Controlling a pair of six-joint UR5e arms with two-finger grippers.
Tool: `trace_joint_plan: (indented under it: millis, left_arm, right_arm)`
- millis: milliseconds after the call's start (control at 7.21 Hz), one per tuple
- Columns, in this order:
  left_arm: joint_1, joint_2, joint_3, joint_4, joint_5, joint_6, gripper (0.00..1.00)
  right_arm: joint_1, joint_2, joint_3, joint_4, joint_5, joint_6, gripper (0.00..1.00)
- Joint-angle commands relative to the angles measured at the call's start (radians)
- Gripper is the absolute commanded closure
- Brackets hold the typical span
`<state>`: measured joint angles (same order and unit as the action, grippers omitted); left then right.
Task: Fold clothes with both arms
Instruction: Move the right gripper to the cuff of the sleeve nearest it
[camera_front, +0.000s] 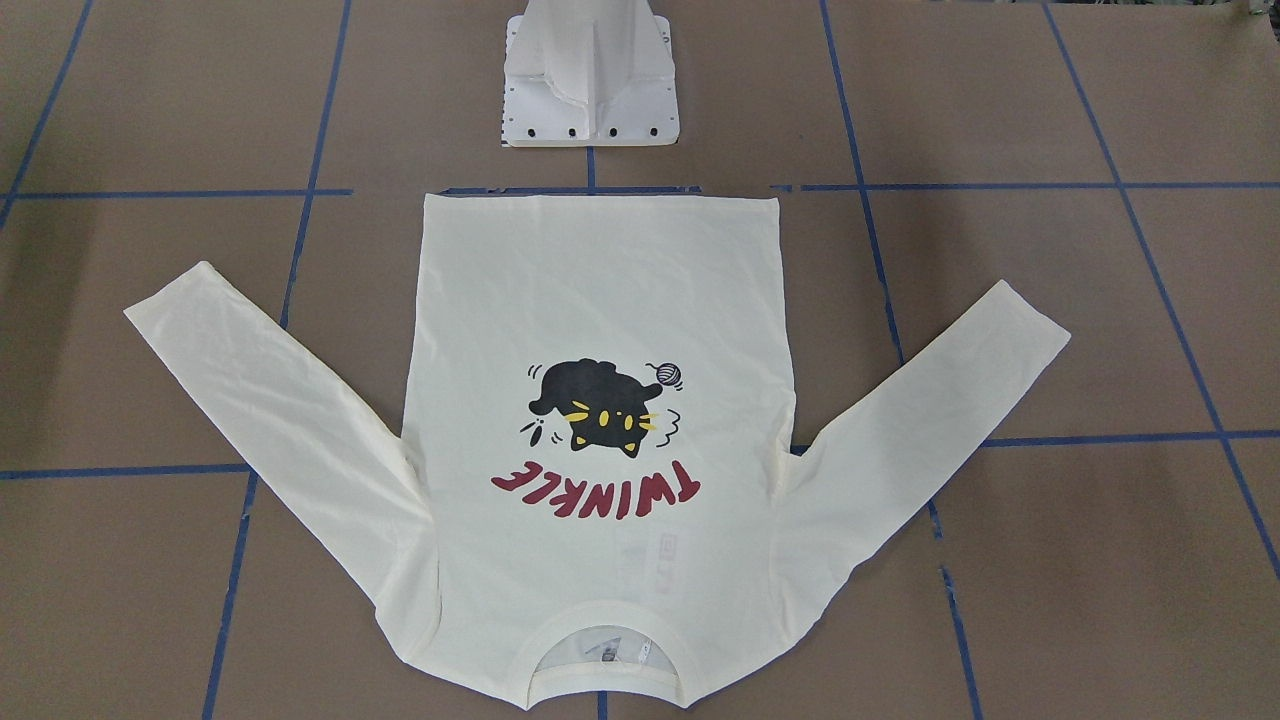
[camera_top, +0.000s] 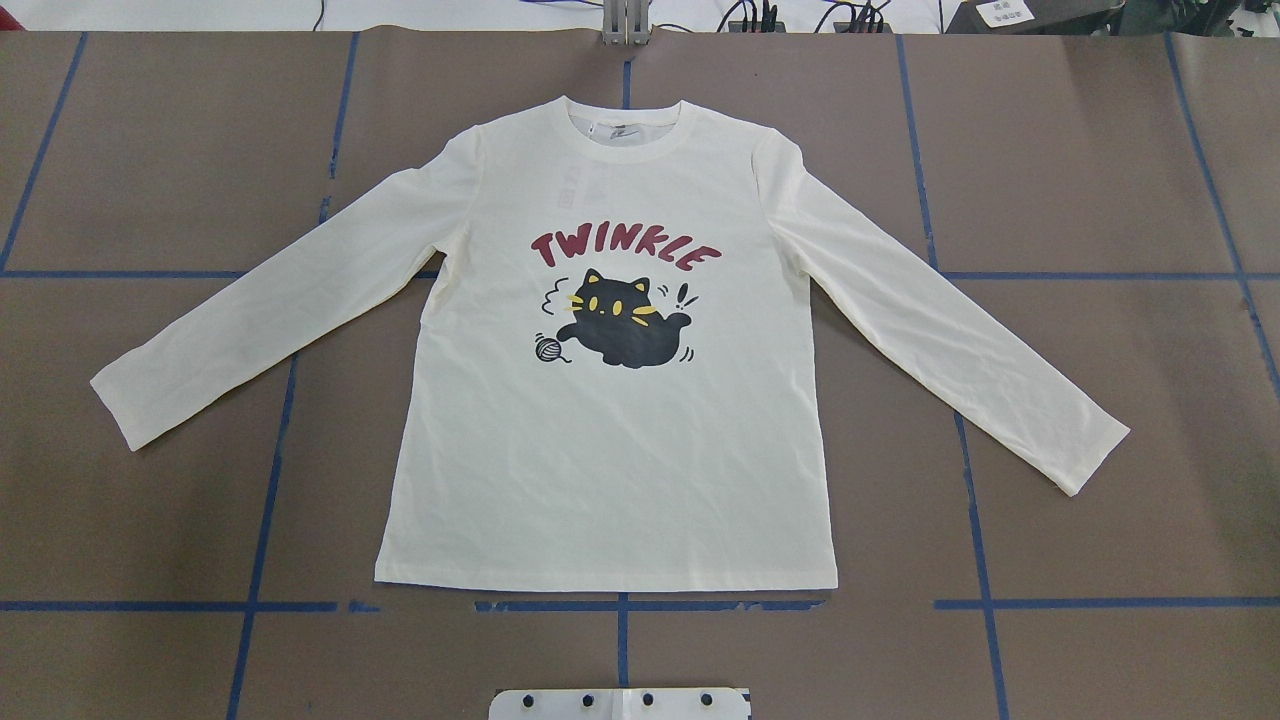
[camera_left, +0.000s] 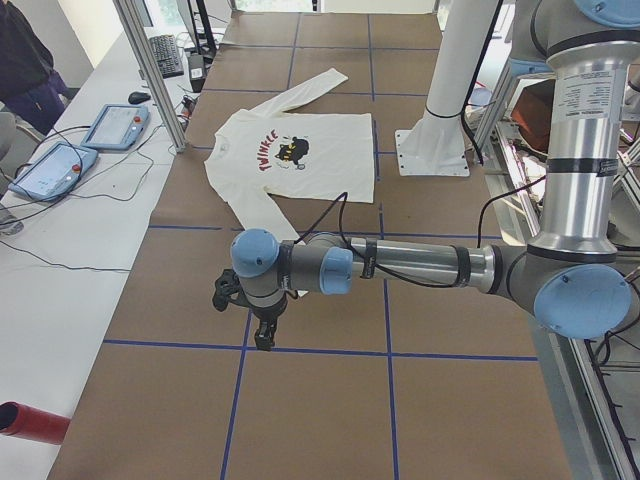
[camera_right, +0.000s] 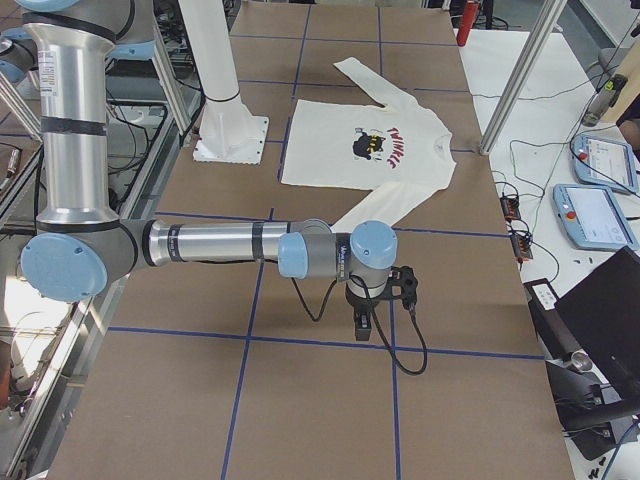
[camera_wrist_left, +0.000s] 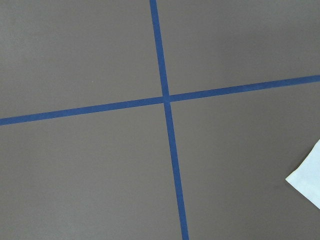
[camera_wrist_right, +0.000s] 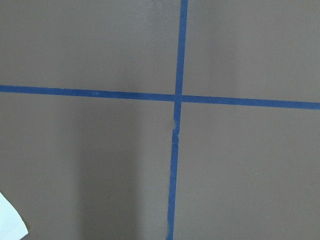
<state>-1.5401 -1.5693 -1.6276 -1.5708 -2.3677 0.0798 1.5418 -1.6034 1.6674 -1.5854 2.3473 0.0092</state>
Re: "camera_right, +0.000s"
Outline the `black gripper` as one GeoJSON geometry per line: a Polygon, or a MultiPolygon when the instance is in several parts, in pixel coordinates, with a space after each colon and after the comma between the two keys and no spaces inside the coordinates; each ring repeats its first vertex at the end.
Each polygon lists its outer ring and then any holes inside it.
{"type": "Polygon", "coordinates": [[[356,295],[346,287],[346,300],[353,308],[354,336],[356,341],[368,341],[371,335],[371,314],[375,311],[379,301],[356,295]]]}

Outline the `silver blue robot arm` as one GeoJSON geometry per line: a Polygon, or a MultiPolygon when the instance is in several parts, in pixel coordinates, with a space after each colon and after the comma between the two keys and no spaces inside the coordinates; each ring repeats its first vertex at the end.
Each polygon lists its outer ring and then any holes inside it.
{"type": "Polygon", "coordinates": [[[25,79],[38,68],[37,46],[23,27],[1,32],[1,73],[12,84],[25,79]]]}
{"type": "Polygon", "coordinates": [[[117,47],[155,52],[149,1],[26,1],[23,22],[37,47],[47,204],[21,253],[42,295],[78,302],[135,269],[171,262],[268,262],[294,281],[344,283],[355,337],[380,328],[375,309],[399,278],[395,232],[367,221],[335,233],[320,220],[173,224],[126,220],[108,194],[106,60],[117,47]]]}

